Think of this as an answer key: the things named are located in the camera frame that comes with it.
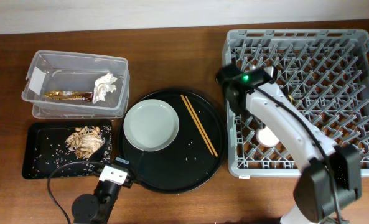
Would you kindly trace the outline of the pink plastic cup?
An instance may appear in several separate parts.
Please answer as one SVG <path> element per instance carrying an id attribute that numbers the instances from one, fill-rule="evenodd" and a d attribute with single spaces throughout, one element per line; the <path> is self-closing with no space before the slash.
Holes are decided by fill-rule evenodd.
<path id="1" fill-rule="evenodd" d="M 263 147 L 274 147 L 279 143 L 279 139 L 267 126 L 256 131 L 256 140 Z"/>

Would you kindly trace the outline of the white napkin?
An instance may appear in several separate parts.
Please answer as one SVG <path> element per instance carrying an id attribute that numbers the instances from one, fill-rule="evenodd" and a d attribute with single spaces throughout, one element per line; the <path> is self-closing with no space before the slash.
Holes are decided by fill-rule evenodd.
<path id="1" fill-rule="evenodd" d="M 105 101 L 107 93 L 112 93 L 116 90 L 116 85 L 114 84 L 116 81 L 117 78 L 112 73 L 107 73 L 95 80 L 92 103 Z"/>

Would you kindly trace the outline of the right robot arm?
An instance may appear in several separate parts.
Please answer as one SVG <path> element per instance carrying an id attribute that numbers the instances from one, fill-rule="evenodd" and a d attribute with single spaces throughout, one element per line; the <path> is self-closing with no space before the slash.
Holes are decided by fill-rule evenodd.
<path id="1" fill-rule="evenodd" d="M 340 211 L 362 196 L 359 151 L 339 146 L 307 120 L 276 83 L 274 66 L 242 72 L 235 64 L 219 69 L 216 81 L 230 109 L 257 117 L 293 158 L 301 176 L 295 206 L 280 223 L 345 223 Z"/>

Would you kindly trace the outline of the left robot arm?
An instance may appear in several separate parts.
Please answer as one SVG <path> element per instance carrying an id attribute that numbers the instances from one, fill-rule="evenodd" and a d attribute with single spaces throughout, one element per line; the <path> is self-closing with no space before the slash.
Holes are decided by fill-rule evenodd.
<path id="1" fill-rule="evenodd" d="M 82 194 L 72 204 L 74 224 L 107 224 L 121 186 L 99 181 L 93 194 Z"/>

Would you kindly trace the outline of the gold foil wrapper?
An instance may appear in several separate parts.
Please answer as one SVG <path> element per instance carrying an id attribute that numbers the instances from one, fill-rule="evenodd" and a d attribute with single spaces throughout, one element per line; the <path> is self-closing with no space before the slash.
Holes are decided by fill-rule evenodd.
<path id="1" fill-rule="evenodd" d="M 81 101 L 92 101 L 92 92 L 79 92 L 79 91 L 50 91 L 44 94 L 46 98 L 51 98 L 55 100 L 81 100 Z"/>

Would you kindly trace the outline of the white round plate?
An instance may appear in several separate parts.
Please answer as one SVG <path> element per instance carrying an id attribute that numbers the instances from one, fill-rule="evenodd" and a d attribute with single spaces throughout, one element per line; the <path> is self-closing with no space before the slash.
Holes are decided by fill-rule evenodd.
<path id="1" fill-rule="evenodd" d="M 165 101 L 142 100 L 126 113 L 123 129 L 126 139 L 136 149 L 160 151 L 176 138 L 179 117 L 175 109 Z"/>

